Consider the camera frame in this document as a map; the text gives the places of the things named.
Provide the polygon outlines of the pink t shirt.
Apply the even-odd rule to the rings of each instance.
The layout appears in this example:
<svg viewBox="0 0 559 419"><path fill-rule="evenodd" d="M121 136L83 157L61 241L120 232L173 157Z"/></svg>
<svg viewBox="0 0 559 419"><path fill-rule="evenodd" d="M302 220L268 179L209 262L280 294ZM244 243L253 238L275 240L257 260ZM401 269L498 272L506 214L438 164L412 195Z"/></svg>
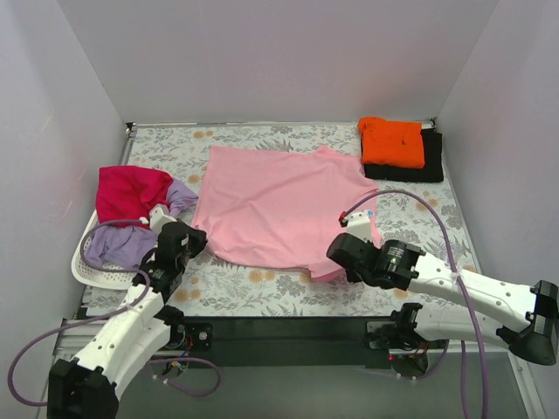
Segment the pink t shirt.
<svg viewBox="0 0 559 419"><path fill-rule="evenodd" d="M326 146L310 154L213 146L191 224L226 262L324 282L342 273L327 257L340 214L376 188L358 157Z"/></svg>

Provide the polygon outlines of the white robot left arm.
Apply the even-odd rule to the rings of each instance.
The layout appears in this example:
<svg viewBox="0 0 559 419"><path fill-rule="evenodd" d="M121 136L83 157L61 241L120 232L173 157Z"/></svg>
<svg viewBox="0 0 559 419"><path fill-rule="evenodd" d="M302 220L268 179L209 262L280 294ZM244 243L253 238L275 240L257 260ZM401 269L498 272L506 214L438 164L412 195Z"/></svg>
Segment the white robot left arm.
<svg viewBox="0 0 559 419"><path fill-rule="evenodd" d="M128 384L161 348L180 347L183 313L169 306L188 261L201 253L206 234L182 221L163 225L116 315L69 361L52 366L47 391L49 418L114 418Z"/></svg>

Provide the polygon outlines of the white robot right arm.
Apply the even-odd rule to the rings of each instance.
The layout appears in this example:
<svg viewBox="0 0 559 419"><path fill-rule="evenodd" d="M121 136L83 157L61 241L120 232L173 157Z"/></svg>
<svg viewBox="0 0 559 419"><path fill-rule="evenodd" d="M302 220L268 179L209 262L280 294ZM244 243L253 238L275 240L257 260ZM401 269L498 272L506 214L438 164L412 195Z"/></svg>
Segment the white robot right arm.
<svg viewBox="0 0 559 419"><path fill-rule="evenodd" d="M447 306L436 309L421 303L403 304L371 334L385 347L482 340L537 365L557 362L558 288L548 281L528 286L470 271L456 274L443 260L416 245L389 240L376 248L348 233L335 238L327 256L353 282L447 301Z"/></svg>

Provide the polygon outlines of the floral table cloth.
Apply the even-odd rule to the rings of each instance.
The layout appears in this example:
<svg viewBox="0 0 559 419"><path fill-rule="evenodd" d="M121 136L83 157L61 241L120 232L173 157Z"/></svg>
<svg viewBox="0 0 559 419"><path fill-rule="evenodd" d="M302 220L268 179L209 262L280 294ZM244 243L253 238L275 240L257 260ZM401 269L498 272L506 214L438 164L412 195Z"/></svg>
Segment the floral table cloth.
<svg viewBox="0 0 559 419"><path fill-rule="evenodd" d="M360 138L353 124L142 127L128 152L134 165L157 168L199 190L210 147L309 153L327 146L357 155ZM469 241L450 179L441 183L380 182L376 226L384 238L417 244L438 258L452 254L460 268L475 270ZM200 316L356 316L387 315L404 303L431 309L442 299L400 290L350 284L345 278L312 281L305 272L270 271L228 264L205 252L192 261L172 303Z"/></svg>

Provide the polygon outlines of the lavender t shirt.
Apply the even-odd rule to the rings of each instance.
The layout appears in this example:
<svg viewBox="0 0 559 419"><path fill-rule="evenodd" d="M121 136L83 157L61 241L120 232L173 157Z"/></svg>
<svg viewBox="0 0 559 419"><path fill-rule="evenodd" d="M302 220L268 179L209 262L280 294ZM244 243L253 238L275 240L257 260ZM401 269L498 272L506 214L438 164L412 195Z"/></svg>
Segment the lavender t shirt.
<svg viewBox="0 0 559 419"><path fill-rule="evenodd" d="M169 186L169 214L178 217L195 204L198 196L177 179ZM86 259L95 265L115 264L123 269L136 269L145 254L155 247L158 235L150 228L137 225L98 228L85 249Z"/></svg>

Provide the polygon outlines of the red t shirt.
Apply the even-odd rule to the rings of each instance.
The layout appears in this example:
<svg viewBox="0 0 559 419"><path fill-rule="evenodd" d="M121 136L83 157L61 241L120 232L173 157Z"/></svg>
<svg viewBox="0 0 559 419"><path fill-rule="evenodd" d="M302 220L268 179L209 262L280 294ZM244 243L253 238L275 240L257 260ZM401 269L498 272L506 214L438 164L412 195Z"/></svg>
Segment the red t shirt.
<svg viewBox="0 0 559 419"><path fill-rule="evenodd" d="M168 205L167 192L173 178L166 172L138 166L110 166L99 170L95 210L98 221L148 219L158 204Z"/></svg>

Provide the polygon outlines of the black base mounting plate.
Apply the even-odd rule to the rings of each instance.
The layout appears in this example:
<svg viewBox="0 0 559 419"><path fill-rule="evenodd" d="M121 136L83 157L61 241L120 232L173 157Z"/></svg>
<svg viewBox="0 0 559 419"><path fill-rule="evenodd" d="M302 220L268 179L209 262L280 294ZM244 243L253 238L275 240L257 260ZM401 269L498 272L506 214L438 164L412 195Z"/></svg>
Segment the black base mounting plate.
<svg viewBox="0 0 559 419"><path fill-rule="evenodd" d="M219 367L365 366L429 346L410 325L374 317L184 317L190 354Z"/></svg>

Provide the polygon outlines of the orange folded t shirt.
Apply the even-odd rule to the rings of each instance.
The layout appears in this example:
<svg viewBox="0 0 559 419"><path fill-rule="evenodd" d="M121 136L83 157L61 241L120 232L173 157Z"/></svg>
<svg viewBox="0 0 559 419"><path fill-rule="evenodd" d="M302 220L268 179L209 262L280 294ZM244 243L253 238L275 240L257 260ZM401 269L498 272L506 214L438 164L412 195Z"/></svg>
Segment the orange folded t shirt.
<svg viewBox="0 0 559 419"><path fill-rule="evenodd" d="M364 117L357 123L362 163L421 169L425 165L422 124Z"/></svg>

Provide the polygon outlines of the black folded t shirt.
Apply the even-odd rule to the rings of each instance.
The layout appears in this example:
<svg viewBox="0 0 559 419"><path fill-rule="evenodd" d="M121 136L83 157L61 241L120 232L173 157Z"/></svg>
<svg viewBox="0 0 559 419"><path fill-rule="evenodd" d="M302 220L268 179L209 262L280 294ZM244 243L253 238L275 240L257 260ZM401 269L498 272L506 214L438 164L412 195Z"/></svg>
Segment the black folded t shirt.
<svg viewBox="0 0 559 419"><path fill-rule="evenodd" d="M421 131L425 163L422 168L399 168L364 164L366 177L374 180L414 183L439 183L444 180L442 164L443 136L435 128Z"/></svg>

